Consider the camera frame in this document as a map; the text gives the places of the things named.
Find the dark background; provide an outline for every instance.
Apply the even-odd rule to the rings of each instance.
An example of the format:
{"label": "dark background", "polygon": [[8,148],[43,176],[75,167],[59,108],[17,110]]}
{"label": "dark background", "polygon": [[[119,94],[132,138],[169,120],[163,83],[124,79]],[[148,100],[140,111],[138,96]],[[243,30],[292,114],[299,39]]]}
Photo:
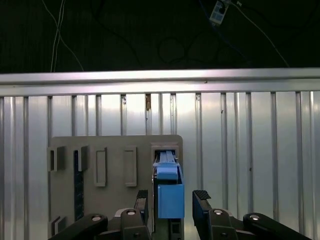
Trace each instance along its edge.
{"label": "dark background", "polygon": [[[85,71],[285,67],[233,6],[217,29],[246,59],[212,29],[198,0],[100,1],[65,2],[61,35]],[[290,67],[320,67],[319,1],[241,2]],[[58,21],[61,1],[44,2]],[[216,1],[202,2],[210,15]],[[50,72],[56,25],[42,1],[0,0],[0,16],[0,73]],[[55,71],[81,71],[61,41]]]}

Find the white cable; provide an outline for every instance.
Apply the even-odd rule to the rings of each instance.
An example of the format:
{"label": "white cable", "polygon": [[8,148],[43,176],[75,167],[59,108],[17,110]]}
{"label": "white cable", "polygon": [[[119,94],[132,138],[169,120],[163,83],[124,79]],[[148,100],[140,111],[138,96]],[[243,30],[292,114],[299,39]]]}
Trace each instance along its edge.
{"label": "white cable", "polygon": [[263,35],[269,40],[269,42],[271,43],[271,45],[274,47],[275,51],[279,54],[279,56],[282,58],[282,60],[284,61],[285,65],[290,68],[289,64],[287,63],[287,61],[285,60],[285,58],[281,55],[281,53],[278,51],[278,49],[276,48],[276,46],[274,45],[274,43],[271,41],[271,39],[267,36],[267,34],[260,28],[258,27],[249,17],[247,17],[247,15],[244,14],[243,11],[241,11],[241,9],[235,5],[233,2],[231,3],[232,6],[234,6],[236,9],[238,9],[238,11],[250,22],[252,23],[257,29],[260,30],[260,32],[263,33]]}
{"label": "white cable", "polygon": [[77,58],[77,56],[75,55],[75,53],[68,47],[68,45],[67,45],[67,44],[65,43],[65,41],[63,40],[63,38],[62,38],[62,36],[61,36],[61,32],[60,32],[60,30],[59,30],[59,26],[58,26],[58,24],[57,24],[57,21],[56,21],[55,17],[52,15],[52,13],[51,13],[51,12],[49,11],[49,9],[47,8],[47,5],[46,5],[46,3],[44,2],[44,0],[41,0],[41,1],[42,1],[43,5],[44,5],[44,7],[45,7],[45,10],[50,14],[50,16],[52,17],[52,19],[53,19],[53,21],[54,21],[54,23],[55,23],[55,26],[56,26],[56,29],[57,29],[57,31],[58,31],[58,33],[59,33],[61,42],[62,42],[63,45],[70,51],[70,53],[72,53],[72,55],[74,56],[75,60],[78,62],[79,66],[81,67],[81,70],[84,71],[84,68],[82,67],[82,65],[81,65],[79,59]]}
{"label": "white cable", "polygon": [[[60,18],[61,18],[61,11],[62,11],[62,8],[63,8],[63,5],[64,5],[64,1],[65,0],[62,0],[61,1],[61,5],[60,5],[60,11],[59,11],[59,18],[58,18],[58,26],[60,26]],[[58,30],[55,31],[55,36],[54,36],[54,41],[53,41],[53,49],[52,49],[52,58],[51,58],[51,67],[50,67],[50,72],[52,73],[52,68],[53,68],[53,64],[54,64],[54,57],[55,57],[55,46],[56,46],[56,40],[57,40],[57,36],[58,36]]]}
{"label": "white cable", "polygon": [[[65,3],[66,3],[66,0],[63,0],[61,21],[60,21],[60,23],[58,22],[59,30],[61,30],[62,22],[63,22],[63,20],[64,20],[64,15],[65,15]],[[58,38],[58,42],[57,42],[56,47],[55,47],[55,60],[54,60],[54,65],[53,65],[53,72],[56,71],[59,43],[60,43],[60,37]]]}

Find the bolt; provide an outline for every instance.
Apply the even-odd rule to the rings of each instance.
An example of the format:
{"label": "bolt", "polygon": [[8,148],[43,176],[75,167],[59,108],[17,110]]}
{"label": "bolt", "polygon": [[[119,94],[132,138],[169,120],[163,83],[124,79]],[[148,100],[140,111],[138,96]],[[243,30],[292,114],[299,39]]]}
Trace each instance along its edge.
{"label": "bolt", "polygon": [[260,219],[260,217],[257,215],[251,215],[250,218],[255,221],[258,221]]}
{"label": "bolt", "polygon": [[96,222],[96,221],[99,221],[101,219],[101,216],[94,216],[92,218],[92,221]]}
{"label": "bolt", "polygon": [[135,212],[134,210],[129,210],[129,211],[126,212],[126,214],[128,214],[128,215],[135,215],[136,212]]}
{"label": "bolt", "polygon": [[217,214],[217,215],[221,215],[222,211],[221,210],[214,210],[214,213]]}

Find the blue cable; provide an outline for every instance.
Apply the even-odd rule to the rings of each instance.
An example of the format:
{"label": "blue cable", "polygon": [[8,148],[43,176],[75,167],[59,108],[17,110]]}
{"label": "blue cable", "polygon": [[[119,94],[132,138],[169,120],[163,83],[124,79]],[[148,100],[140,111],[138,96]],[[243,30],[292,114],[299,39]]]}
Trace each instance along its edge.
{"label": "blue cable", "polygon": [[236,46],[232,45],[224,36],[223,34],[214,26],[212,25],[211,21],[210,21],[210,17],[204,7],[204,5],[202,4],[202,1],[199,0],[199,3],[201,5],[202,10],[204,11],[204,14],[206,16],[206,19],[209,21],[210,26],[212,27],[212,29],[219,35],[219,37],[222,39],[222,41],[224,41],[225,44],[229,45],[229,47],[231,47],[232,49],[234,49],[237,53],[239,53],[241,55],[241,57],[246,60],[250,66],[251,66],[251,61],[246,57],[246,55],[244,55]]}

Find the corrugated metal wall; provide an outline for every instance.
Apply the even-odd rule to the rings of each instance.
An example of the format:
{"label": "corrugated metal wall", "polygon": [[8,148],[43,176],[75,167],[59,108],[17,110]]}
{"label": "corrugated metal wall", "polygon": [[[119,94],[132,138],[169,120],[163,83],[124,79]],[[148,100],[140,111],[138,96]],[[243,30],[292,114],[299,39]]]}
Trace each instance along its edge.
{"label": "corrugated metal wall", "polygon": [[47,239],[50,138],[159,134],[183,138],[186,240],[195,189],[320,239],[320,92],[2,97],[0,239]]}

